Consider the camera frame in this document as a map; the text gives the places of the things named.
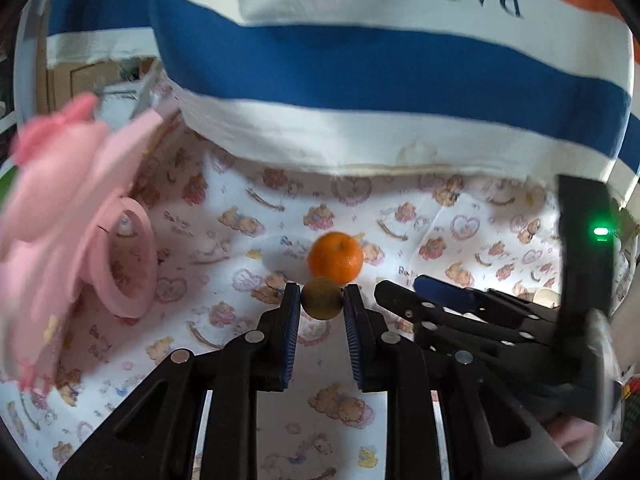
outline pink toy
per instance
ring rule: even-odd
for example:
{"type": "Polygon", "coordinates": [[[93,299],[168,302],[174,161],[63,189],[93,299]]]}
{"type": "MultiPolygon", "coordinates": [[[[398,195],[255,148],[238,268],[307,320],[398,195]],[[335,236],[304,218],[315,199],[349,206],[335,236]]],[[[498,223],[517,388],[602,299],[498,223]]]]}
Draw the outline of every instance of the pink toy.
{"type": "Polygon", "coordinates": [[[159,126],[178,112],[162,102],[117,133],[93,120],[97,98],[83,94],[20,132],[20,166],[0,216],[0,362],[22,387],[54,383],[70,308],[82,282],[116,316],[142,316],[153,301],[156,249],[145,210],[126,195],[159,126]],[[136,286],[123,293],[109,247],[122,215],[140,248],[136,286]]]}

